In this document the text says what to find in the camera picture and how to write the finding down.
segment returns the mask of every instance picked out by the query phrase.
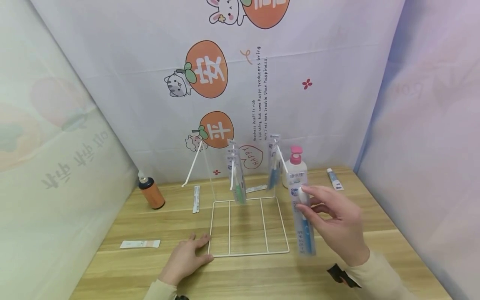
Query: person's left hand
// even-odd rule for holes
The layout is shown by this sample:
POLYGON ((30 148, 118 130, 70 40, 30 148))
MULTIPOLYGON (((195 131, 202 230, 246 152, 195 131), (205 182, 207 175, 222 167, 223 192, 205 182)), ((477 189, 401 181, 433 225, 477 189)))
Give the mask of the person's left hand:
POLYGON ((205 246, 210 238, 210 235, 203 234, 200 239, 195 240, 195 233, 192 233, 188 240, 181 241, 173 249, 167 264, 158 275, 158 280, 177 286, 182 279, 191 275, 202 265, 211 262, 213 255, 197 256, 195 254, 195 251, 205 246))

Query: toothbrush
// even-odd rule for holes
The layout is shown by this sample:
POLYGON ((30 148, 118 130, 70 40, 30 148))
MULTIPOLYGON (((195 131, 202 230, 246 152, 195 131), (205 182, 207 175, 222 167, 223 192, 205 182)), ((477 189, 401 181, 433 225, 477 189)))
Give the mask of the toothbrush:
MULTIPOLYGON (((305 193, 301 187, 299 187, 299 199, 300 203, 303 205, 309 205, 309 196, 307 193, 305 193)), ((305 218, 305 216, 302 214, 301 215, 302 220, 303 220, 303 231, 305 233, 305 246, 307 247, 307 252, 312 253, 312 239, 310 237, 310 223, 308 220, 305 218)))
POLYGON ((238 200, 241 204, 244 204, 244 200, 243 200, 243 193, 241 191, 241 186, 240 186, 240 183, 239 183, 239 179, 238 179, 238 176, 237 176, 237 166, 234 165, 233 166, 233 177, 235 179, 235 191, 236 191, 236 194, 238 196, 238 200))
POLYGON ((273 169, 272 169, 272 174, 270 175, 270 184, 268 185, 268 189, 271 190, 276 182, 278 181, 278 165, 280 164, 280 153, 277 151, 275 153, 275 159, 273 163, 273 169))

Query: orange bottle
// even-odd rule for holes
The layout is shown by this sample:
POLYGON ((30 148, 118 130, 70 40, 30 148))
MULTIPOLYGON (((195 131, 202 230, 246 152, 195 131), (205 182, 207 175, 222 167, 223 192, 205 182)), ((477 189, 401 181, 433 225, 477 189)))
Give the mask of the orange bottle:
POLYGON ((155 184, 155 181, 151 177, 145 177, 142 171, 138 172, 138 179, 140 183, 138 188, 142 191, 145 199, 153 209, 160 209, 165 205, 165 198, 155 184))

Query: toothbrush package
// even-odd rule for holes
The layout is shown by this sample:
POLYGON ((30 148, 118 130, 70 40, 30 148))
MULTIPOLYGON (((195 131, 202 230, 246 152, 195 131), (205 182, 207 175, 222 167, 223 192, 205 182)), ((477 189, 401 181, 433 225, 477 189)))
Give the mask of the toothbrush package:
POLYGON ((299 253, 306 256, 316 255, 315 238, 312 224, 297 209, 301 203, 310 206, 310 196, 302 191, 301 186, 307 184, 307 172, 296 172, 288 174, 288 193, 292 202, 293 221, 297 233, 297 244, 299 253))
POLYGON ((237 144, 233 140, 229 140, 230 146, 227 148, 227 166, 229 178, 233 176, 233 198, 239 204, 247 203, 247 192, 245 185, 245 178, 243 176, 243 169, 241 167, 241 160, 237 144))
POLYGON ((281 155, 278 151, 280 145, 280 134, 271 134, 268 137, 268 184, 269 190, 273 189, 281 176, 281 155))

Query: red flower graphic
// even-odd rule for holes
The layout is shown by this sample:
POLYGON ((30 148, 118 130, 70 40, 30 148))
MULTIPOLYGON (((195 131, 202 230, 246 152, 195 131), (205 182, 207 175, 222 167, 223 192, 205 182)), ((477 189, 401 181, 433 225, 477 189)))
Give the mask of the red flower graphic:
POLYGON ((309 86, 311 86, 313 83, 310 82, 310 78, 307 79, 307 81, 302 82, 301 84, 304 85, 303 89, 306 90, 309 86))

